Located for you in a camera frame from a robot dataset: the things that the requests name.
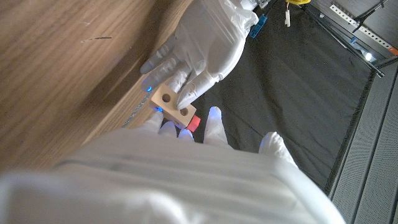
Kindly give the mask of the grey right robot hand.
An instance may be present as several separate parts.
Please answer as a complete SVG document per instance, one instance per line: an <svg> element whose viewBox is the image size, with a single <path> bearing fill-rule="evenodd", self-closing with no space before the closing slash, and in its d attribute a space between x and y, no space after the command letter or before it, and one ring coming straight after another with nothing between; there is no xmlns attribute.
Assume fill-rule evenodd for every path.
<svg viewBox="0 0 398 224"><path fill-rule="evenodd" d="M2 223L343 223L267 133L257 153L227 142L212 107L204 140L156 112L134 129L106 133L48 172L1 177Z"/></svg>

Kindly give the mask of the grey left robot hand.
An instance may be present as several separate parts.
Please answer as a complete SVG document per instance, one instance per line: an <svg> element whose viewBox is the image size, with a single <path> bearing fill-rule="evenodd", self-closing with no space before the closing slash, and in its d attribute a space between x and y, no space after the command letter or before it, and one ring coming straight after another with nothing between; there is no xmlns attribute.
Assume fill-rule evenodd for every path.
<svg viewBox="0 0 398 224"><path fill-rule="evenodd" d="M182 109L226 78L238 63L250 28L259 18L252 0L194 0L175 30L145 61L141 84L151 91L164 81Z"/></svg>

